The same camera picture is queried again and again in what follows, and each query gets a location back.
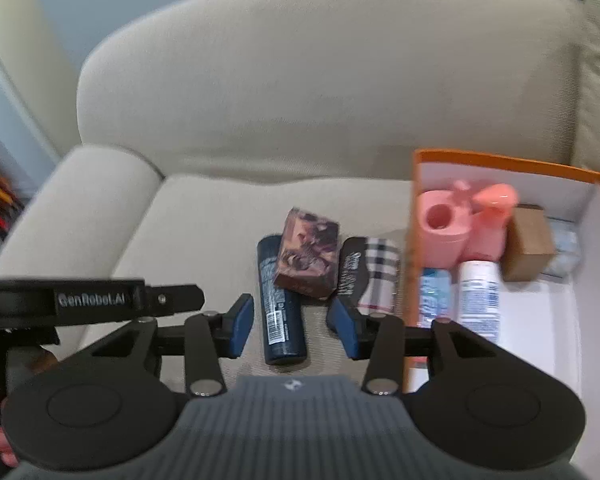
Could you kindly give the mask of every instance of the black circular disc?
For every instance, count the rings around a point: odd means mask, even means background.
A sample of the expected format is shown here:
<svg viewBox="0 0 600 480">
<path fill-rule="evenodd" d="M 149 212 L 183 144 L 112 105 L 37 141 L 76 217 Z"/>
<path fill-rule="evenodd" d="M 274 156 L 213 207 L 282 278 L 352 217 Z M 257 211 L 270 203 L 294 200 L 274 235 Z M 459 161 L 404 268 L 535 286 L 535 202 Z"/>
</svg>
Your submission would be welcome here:
<svg viewBox="0 0 600 480">
<path fill-rule="evenodd" d="M 85 471 L 151 449 L 176 422 L 174 395 L 123 361 L 50 370 L 9 396 L 2 425 L 16 455 L 50 470 Z"/>
<path fill-rule="evenodd" d="M 411 418 L 427 440 L 463 462 L 537 468 L 568 456 L 585 425 L 564 384 L 529 365 L 465 359 L 413 394 Z"/>
</svg>

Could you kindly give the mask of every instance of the gray ribbed surface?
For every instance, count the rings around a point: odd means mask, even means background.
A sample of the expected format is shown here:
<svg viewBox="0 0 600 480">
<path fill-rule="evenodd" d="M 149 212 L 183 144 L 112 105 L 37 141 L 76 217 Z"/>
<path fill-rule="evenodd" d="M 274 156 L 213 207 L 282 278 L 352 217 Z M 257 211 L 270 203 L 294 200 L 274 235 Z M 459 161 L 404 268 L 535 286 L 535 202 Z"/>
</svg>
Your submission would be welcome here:
<svg viewBox="0 0 600 480">
<path fill-rule="evenodd" d="M 232 392 L 194 400 L 171 434 L 133 462 L 92 474 L 21 466 L 9 480 L 304 480 L 373 478 L 582 479 L 566 462 L 491 472 L 429 444 L 397 399 L 362 393 L 343 377 L 243 378 Z"/>
</svg>

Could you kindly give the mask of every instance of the white bottle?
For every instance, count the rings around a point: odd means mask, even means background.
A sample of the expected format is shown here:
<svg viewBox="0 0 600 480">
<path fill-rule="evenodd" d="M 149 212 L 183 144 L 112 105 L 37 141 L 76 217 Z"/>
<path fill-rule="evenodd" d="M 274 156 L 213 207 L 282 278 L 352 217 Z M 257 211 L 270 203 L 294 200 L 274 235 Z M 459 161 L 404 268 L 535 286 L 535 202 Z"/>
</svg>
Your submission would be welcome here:
<svg viewBox="0 0 600 480">
<path fill-rule="evenodd" d="M 458 323 L 498 343 L 500 335 L 500 269 L 497 263 L 468 261 L 458 273 Z"/>
</svg>

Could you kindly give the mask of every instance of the sofa seat cushion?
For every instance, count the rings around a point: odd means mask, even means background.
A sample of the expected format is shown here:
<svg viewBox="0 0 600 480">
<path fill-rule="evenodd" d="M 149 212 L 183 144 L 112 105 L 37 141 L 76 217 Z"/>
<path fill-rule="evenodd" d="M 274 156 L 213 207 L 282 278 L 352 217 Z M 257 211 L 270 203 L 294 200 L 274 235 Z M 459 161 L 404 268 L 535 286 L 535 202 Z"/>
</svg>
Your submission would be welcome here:
<svg viewBox="0 0 600 480">
<path fill-rule="evenodd" d="M 168 178 L 123 253 L 113 275 L 144 278 L 152 285 L 197 283 L 205 293 L 204 309 L 225 312 L 243 292 L 253 295 L 256 316 L 241 358 L 223 359 L 229 387 L 238 375 L 346 374 L 361 380 L 366 362 L 348 360 L 340 341 L 324 322 L 326 307 L 306 301 L 304 325 L 309 358 L 292 367 L 269 367 L 262 354 L 260 291 L 256 244 L 280 232 L 293 206 L 340 223 L 341 240 L 353 235 L 387 237 L 403 247 L 411 183 L 400 180 L 302 180 L 258 185 L 192 175 Z M 189 314 L 160 319 L 160 325 L 183 323 Z M 81 346 L 103 337 L 120 323 L 88 328 Z M 184 387 L 181 357 L 165 357 L 162 380 Z"/>
</svg>

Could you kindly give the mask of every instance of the sofa backrest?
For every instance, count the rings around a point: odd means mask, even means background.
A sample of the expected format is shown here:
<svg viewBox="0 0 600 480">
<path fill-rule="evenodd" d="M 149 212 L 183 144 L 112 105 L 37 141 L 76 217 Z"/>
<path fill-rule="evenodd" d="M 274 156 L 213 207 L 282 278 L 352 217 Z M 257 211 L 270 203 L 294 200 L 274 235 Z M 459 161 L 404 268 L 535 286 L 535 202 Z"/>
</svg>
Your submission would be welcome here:
<svg viewBox="0 0 600 480">
<path fill-rule="evenodd" d="M 82 67 L 84 142 L 165 174 L 408 178 L 448 146 L 567 162 L 576 0 L 183 0 Z"/>
</svg>

